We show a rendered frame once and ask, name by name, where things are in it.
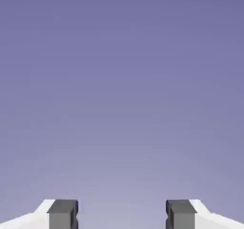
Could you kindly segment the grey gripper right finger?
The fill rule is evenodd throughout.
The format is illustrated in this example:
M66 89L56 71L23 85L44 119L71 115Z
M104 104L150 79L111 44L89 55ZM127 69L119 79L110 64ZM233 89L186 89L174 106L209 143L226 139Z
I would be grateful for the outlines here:
M199 199L168 199L165 229L244 229L244 223L212 213Z

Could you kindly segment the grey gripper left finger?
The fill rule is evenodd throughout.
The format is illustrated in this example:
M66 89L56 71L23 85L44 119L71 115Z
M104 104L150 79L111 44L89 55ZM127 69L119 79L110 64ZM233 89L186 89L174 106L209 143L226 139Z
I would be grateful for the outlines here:
M37 209L0 223L0 229L79 229L76 199L45 199Z

